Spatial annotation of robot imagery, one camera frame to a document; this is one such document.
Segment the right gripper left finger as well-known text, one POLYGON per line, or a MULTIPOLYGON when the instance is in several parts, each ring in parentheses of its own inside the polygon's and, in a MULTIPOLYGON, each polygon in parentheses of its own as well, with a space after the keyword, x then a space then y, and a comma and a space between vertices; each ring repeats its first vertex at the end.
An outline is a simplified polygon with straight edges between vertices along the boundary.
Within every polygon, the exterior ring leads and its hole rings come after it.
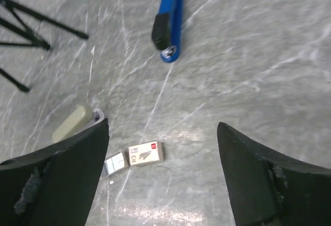
POLYGON ((109 143, 108 119, 1 163, 1 225, 85 225, 109 143))

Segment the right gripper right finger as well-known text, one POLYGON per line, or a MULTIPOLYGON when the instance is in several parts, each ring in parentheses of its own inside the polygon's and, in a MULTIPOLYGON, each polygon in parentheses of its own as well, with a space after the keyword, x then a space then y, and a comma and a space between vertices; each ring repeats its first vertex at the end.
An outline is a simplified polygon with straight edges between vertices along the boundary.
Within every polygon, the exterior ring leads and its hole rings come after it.
POLYGON ((236 225, 330 225, 330 169, 220 122, 217 139, 236 225))

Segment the silver staple tray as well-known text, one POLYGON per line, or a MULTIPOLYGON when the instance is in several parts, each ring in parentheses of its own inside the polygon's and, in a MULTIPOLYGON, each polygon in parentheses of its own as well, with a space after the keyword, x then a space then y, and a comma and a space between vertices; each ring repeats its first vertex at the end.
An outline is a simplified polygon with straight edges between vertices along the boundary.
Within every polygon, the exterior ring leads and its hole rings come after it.
POLYGON ((100 178, 111 176, 128 167, 129 163, 127 161, 125 152, 119 151, 118 153, 104 161, 100 178))

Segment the beige white stapler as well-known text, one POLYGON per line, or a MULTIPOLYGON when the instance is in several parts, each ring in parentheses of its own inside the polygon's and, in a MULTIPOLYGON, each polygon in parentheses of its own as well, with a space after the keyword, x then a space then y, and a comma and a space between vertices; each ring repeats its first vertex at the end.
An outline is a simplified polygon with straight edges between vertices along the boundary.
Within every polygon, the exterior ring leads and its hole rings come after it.
POLYGON ((77 107, 52 134, 53 143, 65 140, 83 130, 103 121, 105 114, 101 109, 90 106, 77 107))

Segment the small white staple box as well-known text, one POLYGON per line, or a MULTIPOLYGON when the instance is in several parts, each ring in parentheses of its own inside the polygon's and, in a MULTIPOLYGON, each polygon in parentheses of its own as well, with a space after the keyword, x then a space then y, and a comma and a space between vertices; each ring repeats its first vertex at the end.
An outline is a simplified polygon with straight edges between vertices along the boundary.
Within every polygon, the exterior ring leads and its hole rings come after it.
POLYGON ((128 148, 129 164, 147 165, 164 161, 162 142, 152 141, 128 148))

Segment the blue black stapler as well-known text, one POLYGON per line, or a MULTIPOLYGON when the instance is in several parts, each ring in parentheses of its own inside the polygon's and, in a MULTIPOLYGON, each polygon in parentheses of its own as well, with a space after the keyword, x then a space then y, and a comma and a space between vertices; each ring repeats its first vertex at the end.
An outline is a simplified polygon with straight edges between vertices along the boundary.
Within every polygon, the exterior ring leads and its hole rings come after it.
POLYGON ((180 55, 183 0, 161 0, 155 16, 151 39, 161 59, 172 63, 180 55))

